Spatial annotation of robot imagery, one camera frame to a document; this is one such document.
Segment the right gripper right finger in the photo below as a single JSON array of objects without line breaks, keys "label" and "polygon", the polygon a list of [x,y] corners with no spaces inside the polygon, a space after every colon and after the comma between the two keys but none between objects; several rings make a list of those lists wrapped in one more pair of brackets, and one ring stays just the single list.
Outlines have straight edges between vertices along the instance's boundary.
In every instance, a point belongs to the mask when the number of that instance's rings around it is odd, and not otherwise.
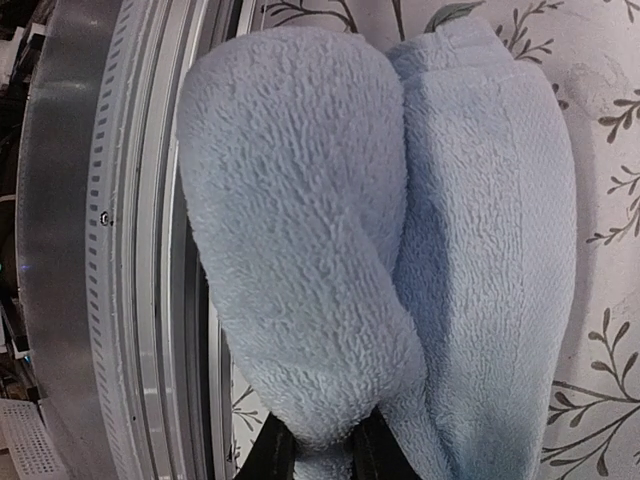
[{"label": "right gripper right finger", "polygon": [[355,480],[415,480],[418,475],[400,448],[379,409],[352,432]]}]

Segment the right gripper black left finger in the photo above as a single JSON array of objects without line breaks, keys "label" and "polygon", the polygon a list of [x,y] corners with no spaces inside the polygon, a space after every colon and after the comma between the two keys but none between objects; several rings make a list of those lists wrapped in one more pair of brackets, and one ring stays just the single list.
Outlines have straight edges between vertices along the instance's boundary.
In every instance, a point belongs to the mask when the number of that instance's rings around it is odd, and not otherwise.
[{"label": "right gripper black left finger", "polygon": [[287,426],[269,414],[235,480],[292,480],[296,441]]}]

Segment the light blue towel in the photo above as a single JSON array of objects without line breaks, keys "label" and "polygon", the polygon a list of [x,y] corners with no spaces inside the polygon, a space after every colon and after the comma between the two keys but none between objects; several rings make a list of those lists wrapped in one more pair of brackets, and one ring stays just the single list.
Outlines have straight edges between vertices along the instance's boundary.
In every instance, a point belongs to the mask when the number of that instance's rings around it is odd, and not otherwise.
[{"label": "light blue towel", "polygon": [[576,262],[537,66],[479,18],[387,52],[272,28],[194,63],[177,138],[218,319],[293,479],[351,479],[374,409],[417,479],[536,476]]}]

